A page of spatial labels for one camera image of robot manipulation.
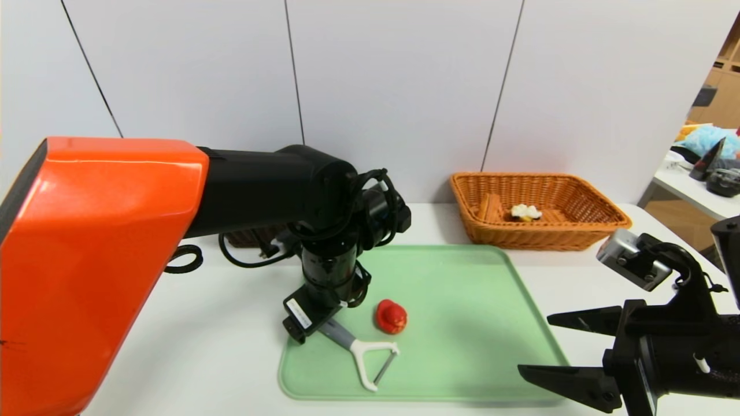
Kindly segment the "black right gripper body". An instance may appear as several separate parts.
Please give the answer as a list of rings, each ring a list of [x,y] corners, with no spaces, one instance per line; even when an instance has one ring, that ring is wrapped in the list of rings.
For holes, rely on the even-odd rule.
[[[656,415],[669,394],[738,399],[738,318],[629,300],[603,369],[629,415]]]

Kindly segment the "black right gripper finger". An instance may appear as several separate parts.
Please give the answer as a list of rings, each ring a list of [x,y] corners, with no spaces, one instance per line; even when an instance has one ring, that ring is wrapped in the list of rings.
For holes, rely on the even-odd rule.
[[[602,413],[622,407],[616,380],[602,367],[518,365],[521,377],[542,389]]]
[[[621,319],[621,306],[550,314],[547,323],[552,326],[616,336]]]

